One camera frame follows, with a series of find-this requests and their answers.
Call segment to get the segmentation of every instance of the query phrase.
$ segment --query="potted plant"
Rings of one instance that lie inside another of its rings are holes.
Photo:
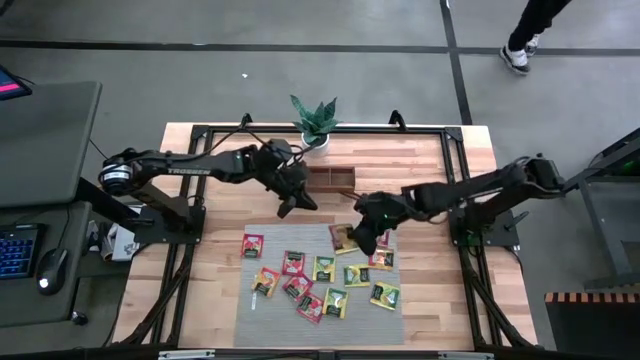
[[[300,122],[293,122],[293,125],[302,133],[302,144],[311,156],[324,155],[329,150],[329,133],[340,122],[333,118],[336,113],[336,100],[334,98],[326,106],[321,102],[315,112],[309,111],[302,105],[300,99],[291,95],[293,107],[300,113]]]

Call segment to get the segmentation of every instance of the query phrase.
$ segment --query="black pants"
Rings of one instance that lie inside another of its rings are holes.
[[[533,35],[542,34],[551,27],[551,20],[570,2],[571,0],[529,0],[518,26],[509,37],[509,50],[524,49]]]

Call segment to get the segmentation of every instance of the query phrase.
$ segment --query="computer mouse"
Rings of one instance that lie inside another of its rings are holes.
[[[52,249],[47,251],[36,270],[38,291],[42,295],[53,295],[62,289],[66,276],[67,250]]]

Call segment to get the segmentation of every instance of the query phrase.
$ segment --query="person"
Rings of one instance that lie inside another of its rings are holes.
[[[531,68],[528,58],[538,49],[540,35],[551,27],[553,18],[571,0],[529,0],[520,22],[511,33],[509,42],[500,49],[500,57],[519,75],[527,75]]]

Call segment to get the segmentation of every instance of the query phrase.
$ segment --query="green plant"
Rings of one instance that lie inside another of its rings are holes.
[[[312,145],[314,142],[324,139],[325,135],[340,123],[333,118],[336,113],[336,100],[338,98],[334,98],[326,106],[321,102],[316,111],[311,112],[302,105],[300,99],[291,95],[291,103],[300,113],[300,122],[294,121],[293,125],[300,130],[307,144]]]

